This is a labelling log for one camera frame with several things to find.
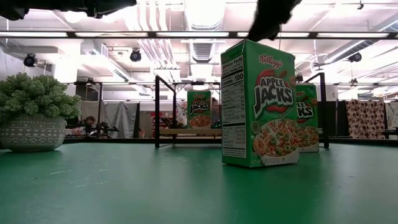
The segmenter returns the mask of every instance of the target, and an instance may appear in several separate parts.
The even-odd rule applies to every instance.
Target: white patterned pot
[[[0,127],[0,142],[14,152],[51,151],[62,145],[66,121],[42,114],[22,114]]]

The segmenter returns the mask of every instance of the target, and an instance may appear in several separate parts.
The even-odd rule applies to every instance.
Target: cereal box
[[[317,89],[314,84],[297,84],[296,95],[298,147],[300,152],[318,152]]]
[[[223,162],[299,161],[294,56],[250,40],[221,54]]]
[[[211,128],[211,91],[191,90],[187,94],[187,128]]]

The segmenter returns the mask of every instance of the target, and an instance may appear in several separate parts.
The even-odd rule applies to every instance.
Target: green tabletop
[[[219,145],[0,152],[0,223],[398,223],[398,150],[332,144],[298,164],[221,163]]]

